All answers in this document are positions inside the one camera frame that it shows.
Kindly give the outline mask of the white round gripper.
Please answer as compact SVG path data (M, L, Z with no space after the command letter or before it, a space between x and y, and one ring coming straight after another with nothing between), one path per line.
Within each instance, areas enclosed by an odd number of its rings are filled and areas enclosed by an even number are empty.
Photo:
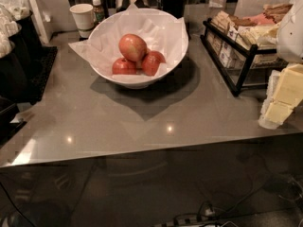
M292 62L282 71L273 70L269 77L266 99L258 123L275 130L303 100L303 0L290 0L291 9L283 17L276 36L276 52Z

